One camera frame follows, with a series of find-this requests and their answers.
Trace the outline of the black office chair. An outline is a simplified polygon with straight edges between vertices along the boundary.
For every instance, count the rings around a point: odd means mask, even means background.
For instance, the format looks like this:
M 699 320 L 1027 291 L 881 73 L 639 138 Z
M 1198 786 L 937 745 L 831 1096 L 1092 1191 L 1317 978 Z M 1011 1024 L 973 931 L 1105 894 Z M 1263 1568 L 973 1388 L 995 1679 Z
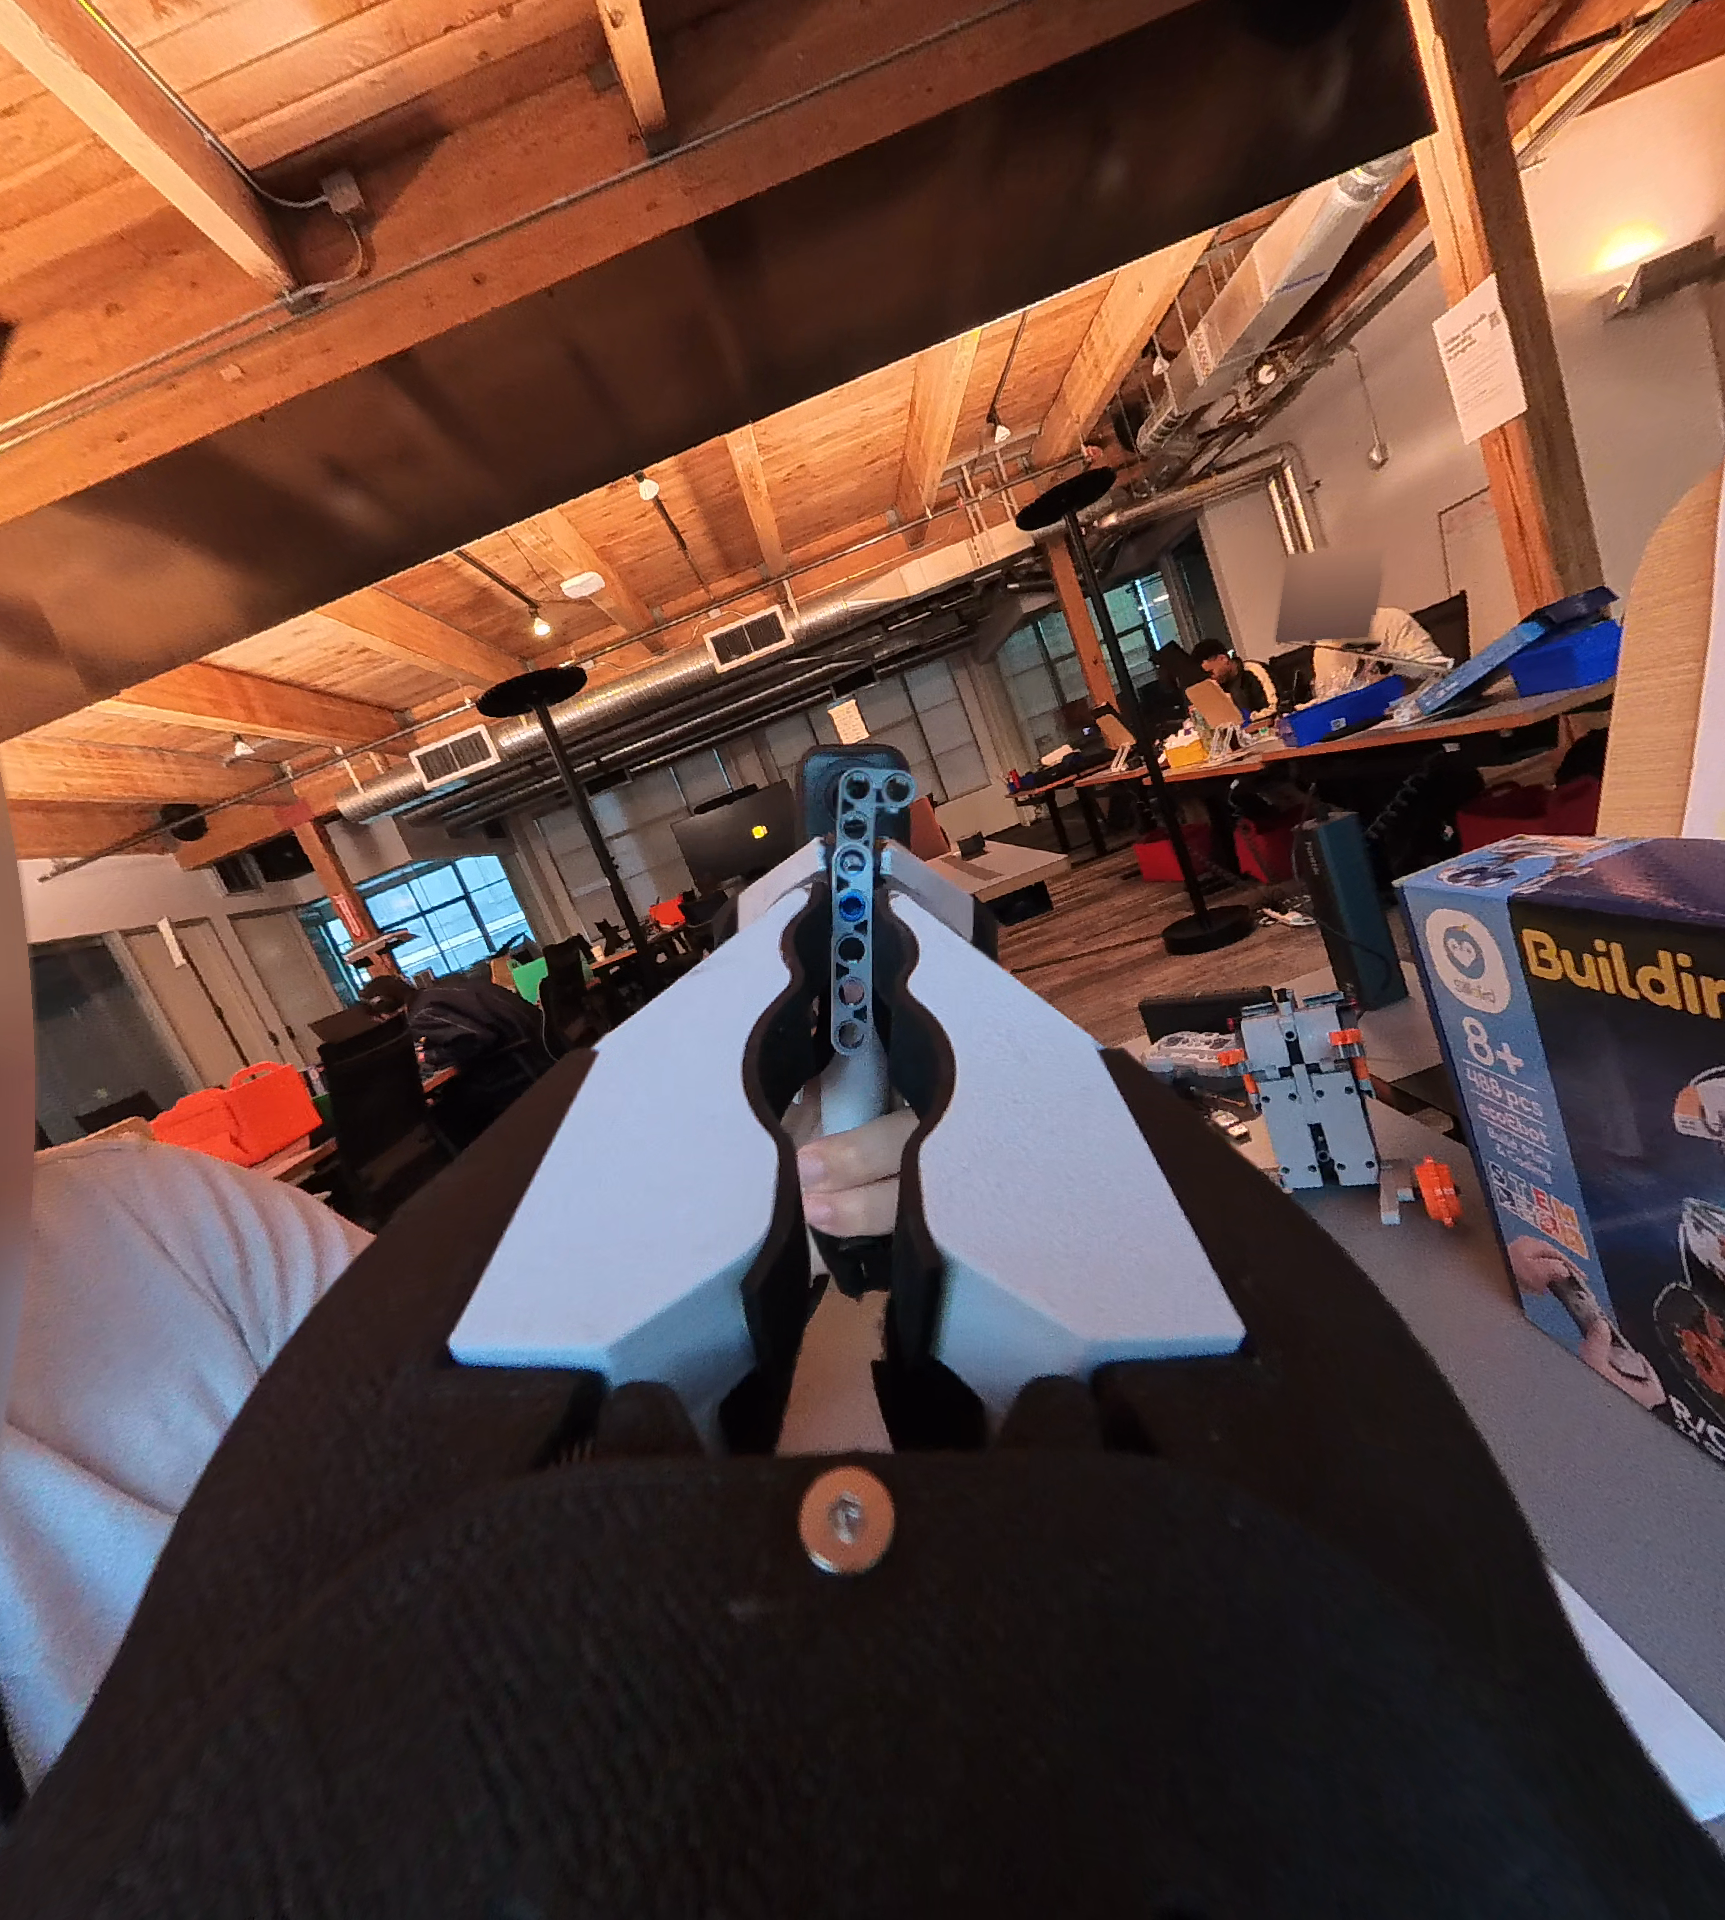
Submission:
M 554 1064 L 535 1003 L 489 978 L 412 986 L 380 972 L 318 1047 L 331 1197 L 366 1229 L 450 1165 Z

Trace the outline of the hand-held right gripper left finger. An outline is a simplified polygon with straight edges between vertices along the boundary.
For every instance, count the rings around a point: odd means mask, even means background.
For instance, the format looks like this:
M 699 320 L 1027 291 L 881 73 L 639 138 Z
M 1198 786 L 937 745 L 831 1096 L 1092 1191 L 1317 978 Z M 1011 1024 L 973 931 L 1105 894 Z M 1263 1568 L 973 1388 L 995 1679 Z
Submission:
M 599 1044 L 450 1355 L 659 1381 L 711 1447 L 772 1451 L 817 1301 L 783 1121 L 825 991 L 827 890 L 798 884 Z

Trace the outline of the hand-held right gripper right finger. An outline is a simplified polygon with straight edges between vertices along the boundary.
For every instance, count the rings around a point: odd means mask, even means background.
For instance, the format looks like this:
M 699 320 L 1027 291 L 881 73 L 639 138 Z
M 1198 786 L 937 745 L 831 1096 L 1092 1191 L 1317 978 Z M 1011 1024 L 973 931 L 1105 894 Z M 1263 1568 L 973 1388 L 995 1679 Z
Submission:
M 974 1449 L 1034 1379 L 1223 1357 L 1245 1323 L 1125 1088 L 1132 1061 L 893 884 L 874 910 L 899 1176 L 874 1391 L 902 1451 Z

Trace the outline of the dark monitor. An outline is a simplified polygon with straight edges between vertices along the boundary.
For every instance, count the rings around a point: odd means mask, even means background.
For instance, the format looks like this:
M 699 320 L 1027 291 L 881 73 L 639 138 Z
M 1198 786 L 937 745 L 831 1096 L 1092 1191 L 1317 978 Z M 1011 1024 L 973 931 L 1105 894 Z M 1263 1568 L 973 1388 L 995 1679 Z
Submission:
M 784 783 L 692 812 L 673 831 L 699 895 L 746 886 L 803 845 L 797 797 Z

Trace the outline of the grey desk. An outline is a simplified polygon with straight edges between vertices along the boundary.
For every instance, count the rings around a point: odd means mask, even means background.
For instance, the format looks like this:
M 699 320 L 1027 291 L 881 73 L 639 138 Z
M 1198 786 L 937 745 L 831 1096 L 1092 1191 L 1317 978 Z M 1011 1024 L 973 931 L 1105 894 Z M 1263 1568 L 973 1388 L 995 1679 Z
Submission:
M 1522 1315 L 1489 1215 L 1383 1227 L 1373 1197 L 1305 1202 L 1110 1047 L 1117 1089 L 1252 1323 L 1245 1386 L 1216 1391 L 1188 1460 L 1232 1468 L 1358 1551 L 1506 1676 L 1550 1689 L 1579 1755 L 1578 1655 L 1531 1651 L 1541 1556 L 1725 1739 L 1725 1468 L 1588 1374 Z M 1725 1854 L 1725 1818 L 1714 1842 Z

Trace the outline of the open instruction booklet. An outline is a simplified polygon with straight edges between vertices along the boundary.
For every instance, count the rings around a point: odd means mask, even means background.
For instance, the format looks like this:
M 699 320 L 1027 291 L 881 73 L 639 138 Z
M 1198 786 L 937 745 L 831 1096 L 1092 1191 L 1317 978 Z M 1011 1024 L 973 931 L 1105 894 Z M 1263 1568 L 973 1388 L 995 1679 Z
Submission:
M 1554 1566 L 1547 1579 L 1596 1677 L 1682 1806 L 1725 1818 L 1725 1737 Z

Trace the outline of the black upright panel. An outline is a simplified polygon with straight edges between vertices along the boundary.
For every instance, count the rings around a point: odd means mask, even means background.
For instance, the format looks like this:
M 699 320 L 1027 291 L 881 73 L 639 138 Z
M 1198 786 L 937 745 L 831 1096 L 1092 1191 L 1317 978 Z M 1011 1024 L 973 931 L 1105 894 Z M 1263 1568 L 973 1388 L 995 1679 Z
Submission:
M 1145 1037 L 1159 1044 L 1172 1035 L 1238 1035 L 1248 1011 L 1275 1008 L 1269 986 L 1242 986 L 1200 991 L 1159 991 L 1139 1001 Z

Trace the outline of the dark grey angled beam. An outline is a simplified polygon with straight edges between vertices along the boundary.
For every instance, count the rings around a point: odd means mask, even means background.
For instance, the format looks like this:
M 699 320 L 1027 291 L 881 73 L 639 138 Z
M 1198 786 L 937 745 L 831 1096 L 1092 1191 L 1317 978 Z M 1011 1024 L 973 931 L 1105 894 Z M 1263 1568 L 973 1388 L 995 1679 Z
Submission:
M 852 763 L 834 773 L 827 888 L 836 943 L 865 942 L 889 849 L 910 849 L 917 783 L 902 765 Z

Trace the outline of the beige chair back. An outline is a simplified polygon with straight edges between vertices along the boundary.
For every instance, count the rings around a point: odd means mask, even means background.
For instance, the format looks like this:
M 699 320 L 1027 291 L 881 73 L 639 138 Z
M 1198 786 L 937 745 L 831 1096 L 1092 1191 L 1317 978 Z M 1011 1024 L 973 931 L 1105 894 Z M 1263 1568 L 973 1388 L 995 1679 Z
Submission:
M 1650 538 L 1627 597 L 1597 831 L 1677 838 L 1686 830 L 1709 655 L 1723 467 L 1715 466 Z

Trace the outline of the blue toy box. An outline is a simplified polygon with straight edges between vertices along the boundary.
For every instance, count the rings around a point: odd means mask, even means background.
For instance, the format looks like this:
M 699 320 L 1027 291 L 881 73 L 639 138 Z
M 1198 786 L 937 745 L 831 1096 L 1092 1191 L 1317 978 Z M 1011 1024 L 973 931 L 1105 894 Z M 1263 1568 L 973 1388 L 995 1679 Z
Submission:
M 1526 1315 L 1725 1468 L 1725 840 L 1520 833 L 1402 897 Z

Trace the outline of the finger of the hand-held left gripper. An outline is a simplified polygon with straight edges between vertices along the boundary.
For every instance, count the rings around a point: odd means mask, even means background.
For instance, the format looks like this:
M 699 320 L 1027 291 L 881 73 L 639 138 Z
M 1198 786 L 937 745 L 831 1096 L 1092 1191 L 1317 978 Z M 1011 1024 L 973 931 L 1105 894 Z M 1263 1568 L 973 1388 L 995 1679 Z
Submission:
M 811 838 L 766 873 L 750 881 L 734 900 L 737 920 L 763 920 L 779 900 L 823 878 L 823 841 Z
M 923 910 L 971 942 L 985 958 L 999 960 L 999 921 L 988 906 L 945 876 L 907 845 L 887 845 L 883 879 L 896 900 L 915 900 Z

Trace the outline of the red bag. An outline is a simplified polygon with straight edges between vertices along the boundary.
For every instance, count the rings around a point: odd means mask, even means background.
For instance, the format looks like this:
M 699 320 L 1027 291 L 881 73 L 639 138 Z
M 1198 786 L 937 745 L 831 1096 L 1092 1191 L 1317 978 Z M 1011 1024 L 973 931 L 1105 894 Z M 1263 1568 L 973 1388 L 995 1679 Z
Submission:
M 1579 776 L 1560 783 L 1502 782 L 1476 794 L 1455 814 L 1463 851 L 1535 838 L 1593 838 L 1597 831 L 1601 779 Z

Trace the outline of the white paper notice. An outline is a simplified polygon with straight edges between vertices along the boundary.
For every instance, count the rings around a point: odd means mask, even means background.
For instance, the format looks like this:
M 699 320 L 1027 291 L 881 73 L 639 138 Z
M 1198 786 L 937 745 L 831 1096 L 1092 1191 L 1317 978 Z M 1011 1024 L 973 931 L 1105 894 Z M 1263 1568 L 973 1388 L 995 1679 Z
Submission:
M 1492 274 L 1434 323 L 1466 443 L 1480 443 L 1528 411 L 1528 391 L 1509 315 Z

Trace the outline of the blue storage bin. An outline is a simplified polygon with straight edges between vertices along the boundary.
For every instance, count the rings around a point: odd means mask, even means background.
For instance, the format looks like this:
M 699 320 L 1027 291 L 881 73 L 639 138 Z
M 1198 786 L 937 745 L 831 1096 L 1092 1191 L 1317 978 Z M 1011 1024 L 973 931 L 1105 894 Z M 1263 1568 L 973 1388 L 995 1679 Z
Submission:
M 1623 625 L 1611 617 L 1614 587 L 1590 587 L 1528 613 L 1414 698 L 1418 718 L 1436 718 L 1474 699 L 1500 677 L 1523 698 L 1573 691 L 1616 680 Z
M 1313 749 L 1365 728 L 1373 728 L 1409 694 L 1402 676 L 1380 676 L 1311 699 L 1279 715 L 1281 744 L 1292 749 Z

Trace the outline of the person's white t-shirt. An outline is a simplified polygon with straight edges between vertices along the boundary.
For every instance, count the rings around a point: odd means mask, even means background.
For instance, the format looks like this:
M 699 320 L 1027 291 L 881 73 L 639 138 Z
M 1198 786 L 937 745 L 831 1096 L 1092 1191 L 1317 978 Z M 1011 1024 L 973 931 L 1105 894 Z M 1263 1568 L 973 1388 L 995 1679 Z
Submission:
M 37 1155 L 0 1441 L 0 1708 L 26 1787 L 79 1727 L 229 1425 L 370 1239 L 187 1148 Z

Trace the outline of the dark grey desk column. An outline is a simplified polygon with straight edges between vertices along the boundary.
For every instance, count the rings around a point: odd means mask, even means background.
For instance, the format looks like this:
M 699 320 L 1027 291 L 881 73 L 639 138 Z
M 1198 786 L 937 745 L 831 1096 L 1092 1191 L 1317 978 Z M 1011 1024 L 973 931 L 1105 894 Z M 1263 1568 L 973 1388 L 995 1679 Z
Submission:
M 1292 864 L 1323 933 L 1337 990 L 1362 1011 L 1407 1000 L 1404 960 L 1358 814 L 1329 809 L 1296 827 Z

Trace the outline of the person's left hand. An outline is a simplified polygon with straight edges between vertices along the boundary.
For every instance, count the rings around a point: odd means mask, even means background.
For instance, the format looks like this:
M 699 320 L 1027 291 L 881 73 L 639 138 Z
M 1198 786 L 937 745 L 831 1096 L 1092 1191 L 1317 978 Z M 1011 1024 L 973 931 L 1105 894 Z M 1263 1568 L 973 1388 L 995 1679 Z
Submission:
M 832 1239 L 890 1236 L 900 1164 L 917 1128 L 919 1116 L 902 1108 L 800 1144 L 797 1165 L 806 1226 Z

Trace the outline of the grey toy robot model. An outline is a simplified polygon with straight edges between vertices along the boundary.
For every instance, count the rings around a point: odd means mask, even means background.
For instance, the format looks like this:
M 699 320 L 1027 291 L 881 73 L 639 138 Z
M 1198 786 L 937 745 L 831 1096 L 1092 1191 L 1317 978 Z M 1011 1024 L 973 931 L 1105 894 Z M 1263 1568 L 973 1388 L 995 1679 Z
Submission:
M 1242 1076 L 1288 1191 L 1380 1187 L 1372 1072 L 1356 998 L 1281 988 L 1236 1015 Z

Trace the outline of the orange plastic case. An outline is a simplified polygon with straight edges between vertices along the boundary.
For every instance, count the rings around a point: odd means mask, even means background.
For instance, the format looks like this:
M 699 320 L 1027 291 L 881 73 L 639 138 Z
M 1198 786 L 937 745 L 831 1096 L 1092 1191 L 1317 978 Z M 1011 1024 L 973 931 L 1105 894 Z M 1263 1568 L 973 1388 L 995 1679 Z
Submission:
M 308 1140 L 323 1116 L 302 1072 L 259 1061 L 220 1088 L 182 1096 L 150 1121 L 153 1138 L 236 1165 L 257 1165 Z

